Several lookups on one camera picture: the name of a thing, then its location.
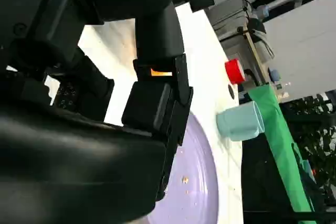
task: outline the red bottle cap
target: red bottle cap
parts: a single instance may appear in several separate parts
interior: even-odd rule
[[[240,84],[245,81],[244,70],[238,59],[226,62],[225,69],[231,84]]]

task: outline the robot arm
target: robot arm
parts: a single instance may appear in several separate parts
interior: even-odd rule
[[[124,223],[164,197],[193,96],[171,1],[1,0],[1,223]],[[77,43],[84,25],[125,18],[138,81],[117,127],[103,123],[114,81]]]

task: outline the green towel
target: green towel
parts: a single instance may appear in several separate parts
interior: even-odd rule
[[[292,150],[293,143],[294,149],[300,156],[301,164],[303,164],[303,159],[289,132],[272,87],[270,85],[257,87],[250,90],[248,94],[258,104],[263,116],[265,135],[293,210],[295,212],[310,212],[311,208],[308,203],[310,199],[306,198],[303,189],[299,168]],[[313,224],[316,222],[303,221],[302,223]]]

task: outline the purple plate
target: purple plate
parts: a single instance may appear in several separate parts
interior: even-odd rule
[[[209,142],[193,114],[177,149],[165,197],[148,215],[150,224],[217,224],[218,183]]]

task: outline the white table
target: white table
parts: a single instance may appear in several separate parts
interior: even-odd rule
[[[192,13],[189,4],[177,8],[187,55],[188,76],[194,87],[191,111],[197,117],[213,151],[219,186],[218,223],[243,223],[240,167],[241,143],[221,139],[216,113],[238,105],[228,92],[227,61],[204,11]],[[136,57],[134,21],[124,20],[103,27],[86,27],[80,47],[115,87],[105,121],[122,125],[121,115],[136,81],[132,60]]]

